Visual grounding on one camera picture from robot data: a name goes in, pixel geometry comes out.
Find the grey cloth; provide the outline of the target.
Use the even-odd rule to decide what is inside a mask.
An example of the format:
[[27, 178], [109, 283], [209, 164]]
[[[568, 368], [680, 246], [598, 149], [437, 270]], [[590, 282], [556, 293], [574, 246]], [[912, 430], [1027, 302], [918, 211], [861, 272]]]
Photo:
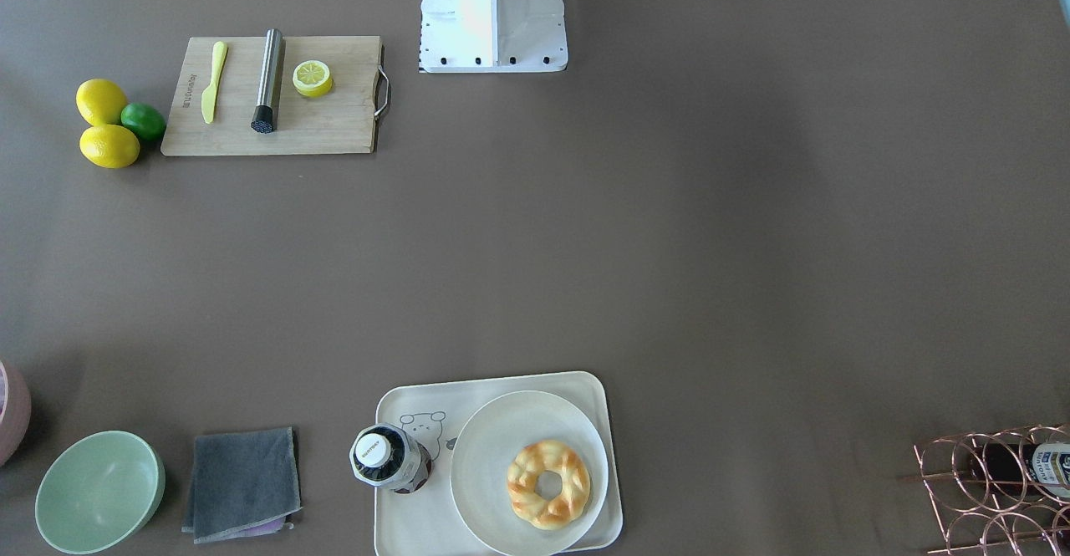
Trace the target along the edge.
[[195, 543], [279, 532], [301, 507], [292, 427], [194, 441], [182, 532]]

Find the white serving tray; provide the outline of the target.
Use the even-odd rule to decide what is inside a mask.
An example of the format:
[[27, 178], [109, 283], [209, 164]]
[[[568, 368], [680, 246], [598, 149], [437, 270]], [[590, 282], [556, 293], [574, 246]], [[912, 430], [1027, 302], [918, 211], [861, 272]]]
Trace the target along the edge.
[[433, 455], [433, 465], [427, 483], [416, 492], [377, 491], [374, 551], [379, 555], [496, 553], [467, 528], [452, 499], [452, 450], [460, 445], [462, 427], [471, 415], [496, 397], [518, 391], [540, 391], [568, 400], [583, 412], [599, 434], [595, 441], [584, 424], [574, 424], [572, 411], [555, 411], [555, 418], [569, 427], [562, 439], [583, 457], [594, 477], [595, 490], [584, 514], [576, 522], [586, 530], [570, 541], [564, 552], [607, 549], [618, 540], [625, 518], [603, 381], [587, 370], [565, 370], [539, 375], [404, 385], [385, 393], [377, 407], [377, 422], [406, 429], [406, 433]]

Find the white plate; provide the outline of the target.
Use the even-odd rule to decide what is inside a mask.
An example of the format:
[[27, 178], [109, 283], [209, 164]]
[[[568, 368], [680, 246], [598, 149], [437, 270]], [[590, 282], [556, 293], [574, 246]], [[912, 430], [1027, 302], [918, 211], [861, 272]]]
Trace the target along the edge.
[[[506, 472], [521, 449], [538, 441], [562, 441], [591, 473], [592, 495], [581, 518], [559, 530], [539, 530], [513, 513]], [[583, 411], [557, 395], [515, 391], [490, 400], [462, 427], [450, 464], [457, 511], [487, 549], [505, 555], [553, 555], [572, 549], [603, 510], [609, 484], [599, 430]]]

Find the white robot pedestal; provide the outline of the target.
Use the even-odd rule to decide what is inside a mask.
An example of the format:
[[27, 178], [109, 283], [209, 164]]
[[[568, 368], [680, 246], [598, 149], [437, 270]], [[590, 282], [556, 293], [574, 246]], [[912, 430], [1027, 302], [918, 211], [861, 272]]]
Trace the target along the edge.
[[423, 73], [550, 73], [568, 61], [564, 0], [421, 0]]

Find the yellow plastic knife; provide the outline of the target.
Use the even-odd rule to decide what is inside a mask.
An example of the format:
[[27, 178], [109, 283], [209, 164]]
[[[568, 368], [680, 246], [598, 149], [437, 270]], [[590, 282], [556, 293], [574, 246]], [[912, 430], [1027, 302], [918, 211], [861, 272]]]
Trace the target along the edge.
[[200, 102], [200, 111], [204, 123], [213, 123], [217, 113], [219, 81], [221, 81], [221, 70], [224, 70], [228, 50], [229, 46], [224, 41], [216, 41], [211, 47], [209, 84], [204, 88]]

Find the dark sauce bottle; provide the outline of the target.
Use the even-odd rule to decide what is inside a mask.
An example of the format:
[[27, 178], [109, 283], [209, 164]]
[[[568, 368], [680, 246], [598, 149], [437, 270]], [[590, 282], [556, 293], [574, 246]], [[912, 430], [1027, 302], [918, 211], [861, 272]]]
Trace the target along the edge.
[[418, 441], [386, 423], [360, 431], [349, 457], [356, 479], [399, 494], [421, 490], [433, 469], [431, 454]]

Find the bottle in rack rear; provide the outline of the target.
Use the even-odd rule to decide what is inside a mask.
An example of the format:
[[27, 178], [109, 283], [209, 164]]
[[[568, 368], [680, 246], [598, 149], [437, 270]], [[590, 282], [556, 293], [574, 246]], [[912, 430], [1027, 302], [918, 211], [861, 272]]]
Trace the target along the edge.
[[1069, 499], [1069, 453], [1066, 442], [990, 442], [970, 463], [970, 473], [1008, 497], [1050, 496]]

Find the pink bowl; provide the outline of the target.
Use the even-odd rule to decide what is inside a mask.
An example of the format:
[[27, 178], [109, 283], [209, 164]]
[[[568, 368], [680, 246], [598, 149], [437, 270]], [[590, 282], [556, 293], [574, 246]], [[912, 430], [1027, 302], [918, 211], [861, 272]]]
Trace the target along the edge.
[[3, 411], [1, 411], [1, 466], [22, 443], [32, 412], [31, 395], [22, 373], [11, 362], [1, 362]]

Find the green lime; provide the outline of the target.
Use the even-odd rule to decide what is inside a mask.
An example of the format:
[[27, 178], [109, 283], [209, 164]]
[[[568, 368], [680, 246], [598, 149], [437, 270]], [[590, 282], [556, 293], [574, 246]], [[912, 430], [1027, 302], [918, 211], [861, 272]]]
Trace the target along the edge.
[[166, 119], [160, 111], [141, 102], [131, 102], [122, 108], [120, 125], [142, 142], [160, 140], [166, 132]]

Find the yellow lemon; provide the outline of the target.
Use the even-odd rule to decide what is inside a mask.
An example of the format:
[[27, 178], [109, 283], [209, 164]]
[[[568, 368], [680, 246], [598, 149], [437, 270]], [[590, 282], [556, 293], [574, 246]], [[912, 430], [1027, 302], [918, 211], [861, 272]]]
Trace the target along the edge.
[[77, 88], [75, 102], [90, 126], [119, 125], [129, 103], [119, 84], [109, 79], [89, 79]]
[[122, 125], [97, 125], [81, 134], [79, 148], [90, 163], [118, 170], [137, 161], [140, 142]]

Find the half lemon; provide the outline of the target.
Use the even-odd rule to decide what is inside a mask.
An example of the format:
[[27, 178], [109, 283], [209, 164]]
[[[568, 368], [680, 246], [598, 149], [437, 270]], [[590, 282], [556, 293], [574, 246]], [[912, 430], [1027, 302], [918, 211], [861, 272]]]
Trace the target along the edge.
[[310, 59], [301, 62], [292, 72], [292, 86], [305, 98], [328, 94], [334, 87], [331, 68], [324, 61]]

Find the braided donut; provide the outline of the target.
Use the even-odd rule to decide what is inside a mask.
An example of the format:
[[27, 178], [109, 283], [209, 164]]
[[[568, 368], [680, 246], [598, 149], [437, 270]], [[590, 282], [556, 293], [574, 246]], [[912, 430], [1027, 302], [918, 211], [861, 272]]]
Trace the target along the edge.
[[562, 441], [531, 443], [506, 469], [513, 514], [542, 532], [554, 532], [581, 518], [591, 491], [584, 460]]

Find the green bowl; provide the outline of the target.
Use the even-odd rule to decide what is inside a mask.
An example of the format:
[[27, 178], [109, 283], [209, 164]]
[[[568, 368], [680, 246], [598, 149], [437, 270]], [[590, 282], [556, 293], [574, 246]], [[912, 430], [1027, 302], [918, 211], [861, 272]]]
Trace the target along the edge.
[[153, 518], [165, 484], [149, 442], [129, 431], [100, 431], [68, 446], [43, 476], [34, 506], [39, 534], [62, 553], [111, 549]]

